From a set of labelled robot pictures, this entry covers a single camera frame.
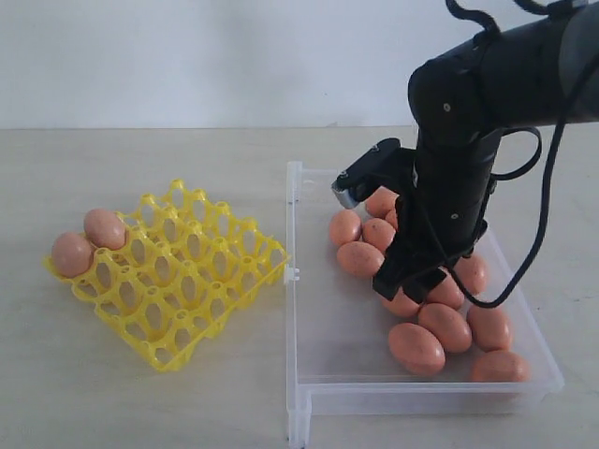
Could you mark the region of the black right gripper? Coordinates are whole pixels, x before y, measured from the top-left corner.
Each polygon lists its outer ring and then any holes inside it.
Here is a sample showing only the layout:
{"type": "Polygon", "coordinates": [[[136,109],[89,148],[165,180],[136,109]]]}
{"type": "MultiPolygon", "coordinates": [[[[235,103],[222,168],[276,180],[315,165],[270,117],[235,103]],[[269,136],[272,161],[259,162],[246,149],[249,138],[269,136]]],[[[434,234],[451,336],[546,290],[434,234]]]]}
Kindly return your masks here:
{"type": "Polygon", "coordinates": [[[402,289],[416,304],[448,276],[458,259],[470,256],[489,228],[483,210],[474,213],[439,211],[418,195],[395,200],[399,229],[386,247],[385,260],[373,277],[373,290],[386,300],[402,289]]]}

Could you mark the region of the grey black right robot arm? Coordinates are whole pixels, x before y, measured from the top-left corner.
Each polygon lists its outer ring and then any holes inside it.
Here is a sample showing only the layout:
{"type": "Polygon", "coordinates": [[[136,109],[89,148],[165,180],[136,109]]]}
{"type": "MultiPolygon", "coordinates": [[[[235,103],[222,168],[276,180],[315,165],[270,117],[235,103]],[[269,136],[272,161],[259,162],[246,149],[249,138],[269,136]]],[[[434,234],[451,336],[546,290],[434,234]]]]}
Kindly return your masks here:
{"type": "Polygon", "coordinates": [[[493,164],[503,137],[554,129],[542,179],[534,260],[548,224],[553,166],[564,128],[598,118],[598,7],[557,1],[521,7],[537,21],[501,31],[485,12],[449,2],[456,18],[478,22],[471,40],[430,59],[408,83],[417,144],[395,138],[354,164],[340,192],[361,201],[378,187],[399,196],[400,231],[385,251],[373,289],[416,302],[470,256],[487,230],[485,212],[500,176],[493,164]]]}

